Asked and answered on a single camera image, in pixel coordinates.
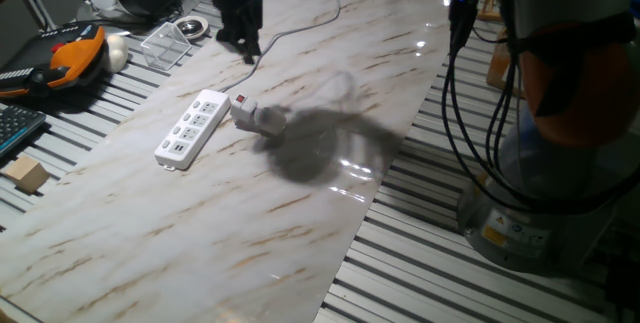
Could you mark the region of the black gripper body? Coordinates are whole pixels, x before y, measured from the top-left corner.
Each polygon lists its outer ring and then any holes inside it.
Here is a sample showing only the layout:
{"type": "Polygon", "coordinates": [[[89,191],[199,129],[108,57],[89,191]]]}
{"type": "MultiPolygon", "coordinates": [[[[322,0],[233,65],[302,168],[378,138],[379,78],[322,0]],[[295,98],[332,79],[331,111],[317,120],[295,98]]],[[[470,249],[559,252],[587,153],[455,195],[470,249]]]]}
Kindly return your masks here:
{"type": "Polygon", "coordinates": [[[247,24],[250,31],[263,27],[263,0],[211,0],[223,18],[223,25],[233,29],[247,24]]]}

